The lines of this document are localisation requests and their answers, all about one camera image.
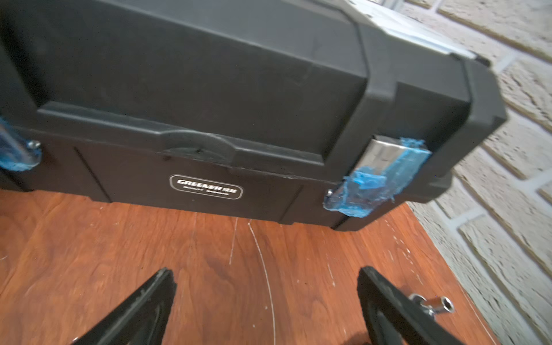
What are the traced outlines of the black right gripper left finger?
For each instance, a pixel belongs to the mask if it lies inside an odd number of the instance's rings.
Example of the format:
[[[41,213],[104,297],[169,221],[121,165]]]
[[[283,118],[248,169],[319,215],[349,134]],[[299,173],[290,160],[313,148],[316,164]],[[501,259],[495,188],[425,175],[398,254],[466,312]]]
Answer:
[[[177,285],[162,268],[74,344],[161,344]]]

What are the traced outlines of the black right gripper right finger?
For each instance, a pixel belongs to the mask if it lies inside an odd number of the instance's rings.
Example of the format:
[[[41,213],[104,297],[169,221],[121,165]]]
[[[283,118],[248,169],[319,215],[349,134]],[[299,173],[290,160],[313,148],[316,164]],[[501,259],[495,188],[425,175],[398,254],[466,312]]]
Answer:
[[[461,344],[374,267],[360,269],[357,294],[372,344]]]

